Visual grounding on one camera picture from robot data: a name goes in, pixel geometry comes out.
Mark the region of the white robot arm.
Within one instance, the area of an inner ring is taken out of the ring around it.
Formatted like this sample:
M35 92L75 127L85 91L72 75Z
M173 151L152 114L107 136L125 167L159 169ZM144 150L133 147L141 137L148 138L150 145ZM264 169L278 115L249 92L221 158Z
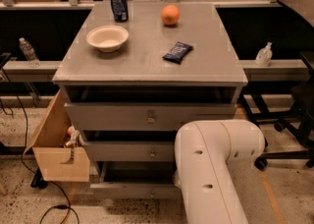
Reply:
M175 139L175 159L187 223L248 224L227 163L252 161L264 147L262 131L246 120L183 125Z

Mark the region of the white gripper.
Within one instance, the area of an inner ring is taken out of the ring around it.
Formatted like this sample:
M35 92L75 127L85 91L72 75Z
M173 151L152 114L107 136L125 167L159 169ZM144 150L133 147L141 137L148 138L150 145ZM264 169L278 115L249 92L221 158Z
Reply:
M176 172L173 175L173 183L174 183L175 187L177 187L179 189L181 188L181 182L180 182L178 170L176 170Z

